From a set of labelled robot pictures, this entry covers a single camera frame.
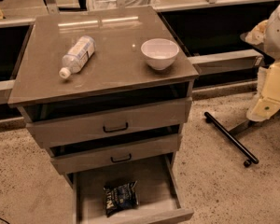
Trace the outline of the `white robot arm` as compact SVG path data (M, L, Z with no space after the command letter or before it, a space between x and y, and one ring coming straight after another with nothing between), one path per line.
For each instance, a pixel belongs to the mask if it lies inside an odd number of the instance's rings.
M274 62L258 71L257 93L246 112L249 120L260 122L270 119L280 110L280 5L268 20L258 23L246 36L250 45L262 45L263 52Z

